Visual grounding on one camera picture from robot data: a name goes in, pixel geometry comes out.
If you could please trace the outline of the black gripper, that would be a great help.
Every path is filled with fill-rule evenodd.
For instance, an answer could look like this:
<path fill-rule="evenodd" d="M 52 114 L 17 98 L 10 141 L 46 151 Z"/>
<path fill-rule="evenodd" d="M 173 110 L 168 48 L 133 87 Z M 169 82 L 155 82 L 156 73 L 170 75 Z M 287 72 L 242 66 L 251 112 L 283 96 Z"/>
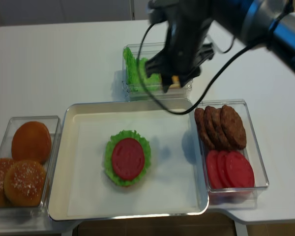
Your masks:
<path fill-rule="evenodd" d="M 213 59 L 213 43 L 203 44 L 211 22 L 209 0 L 179 0 L 165 7 L 169 23 L 165 51 L 161 50 L 145 63 L 148 77 L 161 77 L 163 92 L 169 90 L 169 72 L 166 57 L 173 72 L 178 75 L 180 87 L 184 87 L 201 73 L 201 65 Z"/>

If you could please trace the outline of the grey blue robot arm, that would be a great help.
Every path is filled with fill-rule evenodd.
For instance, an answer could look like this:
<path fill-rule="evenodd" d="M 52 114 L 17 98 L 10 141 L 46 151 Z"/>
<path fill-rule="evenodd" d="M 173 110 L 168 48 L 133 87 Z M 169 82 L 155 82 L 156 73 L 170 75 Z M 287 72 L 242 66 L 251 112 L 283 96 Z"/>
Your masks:
<path fill-rule="evenodd" d="M 180 86 L 200 75 L 212 59 L 213 45 L 204 39 L 219 23 L 246 46 L 265 44 L 295 72 L 295 16 L 288 0 L 151 0 L 150 22 L 168 22 L 164 48 L 145 64 L 148 76 L 159 74 L 167 91 L 172 77 Z"/>

